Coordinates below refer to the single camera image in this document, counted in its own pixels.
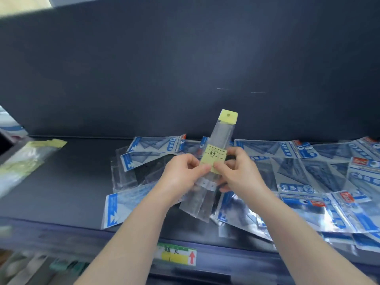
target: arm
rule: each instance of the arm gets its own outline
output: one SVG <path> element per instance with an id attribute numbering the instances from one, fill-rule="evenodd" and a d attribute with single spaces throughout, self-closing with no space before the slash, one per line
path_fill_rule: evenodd
<path id="1" fill-rule="evenodd" d="M 233 190 L 263 218 L 296 284 L 375 284 L 269 190 L 243 149 L 233 147 L 228 154 L 236 160 L 214 164 L 222 175 L 220 183 L 227 182 L 221 191 Z"/>
<path id="2" fill-rule="evenodd" d="M 211 170 L 191 154 L 175 156 L 76 285 L 145 284 L 169 208 Z"/>

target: hand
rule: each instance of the hand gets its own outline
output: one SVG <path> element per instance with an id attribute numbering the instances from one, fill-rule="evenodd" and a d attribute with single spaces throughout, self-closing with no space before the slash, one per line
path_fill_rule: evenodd
<path id="1" fill-rule="evenodd" d="M 221 192 L 232 190 L 242 199 L 247 198 L 249 193 L 254 193 L 255 195 L 271 193 L 265 185 L 256 164 L 242 148 L 230 147 L 227 150 L 227 155 L 235 155 L 236 160 L 214 163 L 214 167 L 221 174 L 218 185 L 227 182 L 220 189 Z"/>
<path id="2" fill-rule="evenodd" d="M 200 165 L 192 154 L 175 156 L 166 164 L 164 173 L 153 190 L 169 198 L 168 201 L 173 205 L 193 187 L 199 177 L 210 170 L 211 165 Z"/>

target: red arrow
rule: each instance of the red arrow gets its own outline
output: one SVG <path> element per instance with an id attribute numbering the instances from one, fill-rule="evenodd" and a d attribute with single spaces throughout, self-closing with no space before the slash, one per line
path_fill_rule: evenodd
<path id="1" fill-rule="evenodd" d="M 193 252 L 193 251 L 191 251 L 191 253 L 190 253 L 190 264 L 192 264 L 192 263 L 193 263 L 193 261 L 194 261 L 194 258 L 195 258 L 194 252 Z"/>

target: left hand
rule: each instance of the left hand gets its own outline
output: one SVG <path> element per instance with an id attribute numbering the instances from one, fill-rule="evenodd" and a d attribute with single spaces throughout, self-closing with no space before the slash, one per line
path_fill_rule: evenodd
<path id="1" fill-rule="evenodd" d="M 211 165 L 200 165 L 192 154 L 177 155 L 166 164 L 164 173 L 152 191 L 167 197 L 170 205 L 173 205 L 193 187 L 199 177 L 210 170 Z"/>

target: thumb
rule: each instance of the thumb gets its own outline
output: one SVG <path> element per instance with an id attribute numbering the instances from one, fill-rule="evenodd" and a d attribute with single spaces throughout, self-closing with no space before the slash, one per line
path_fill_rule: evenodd
<path id="1" fill-rule="evenodd" d="M 226 181 L 230 179 L 230 176 L 233 173 L 233 170 L 223 162 L 215 162 L 214 168 L 219 171 Z"/>
<path id="2" fill-rule="evenodd" d="M 192 174 L 192 178 L 194 182 L 197 181 L 199 177 L 206 175 L 210 171 L 211 171 L 211 165 L 208 165 L 208 164 L 200 164 L 199 166 L 194 167 L 191 170 L 191 174 Z"/>

